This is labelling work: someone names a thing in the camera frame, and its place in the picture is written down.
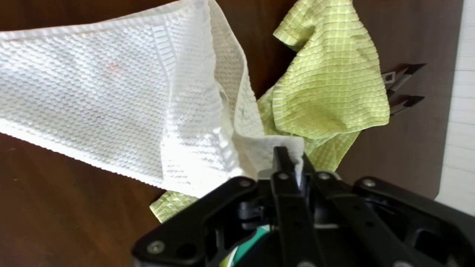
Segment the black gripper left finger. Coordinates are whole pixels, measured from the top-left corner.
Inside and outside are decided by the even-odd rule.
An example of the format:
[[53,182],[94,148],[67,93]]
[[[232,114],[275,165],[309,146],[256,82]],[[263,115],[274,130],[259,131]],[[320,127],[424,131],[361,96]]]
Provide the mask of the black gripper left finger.
[[320,246],[305,192],[298,185],[296,163],[287,146],[277,146],[272,194],[278,216],[284,267],[318,267]]

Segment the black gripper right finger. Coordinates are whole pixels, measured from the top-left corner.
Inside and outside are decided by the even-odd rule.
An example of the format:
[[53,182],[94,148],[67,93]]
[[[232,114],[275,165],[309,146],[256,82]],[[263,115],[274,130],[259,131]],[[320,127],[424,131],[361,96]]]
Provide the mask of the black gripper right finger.
[[410,249],[397,237],[372,204],[333,171],[317,170],[305,158],[303,186],[314,223],[326,235],[327,262],[339,267],[416,267]]

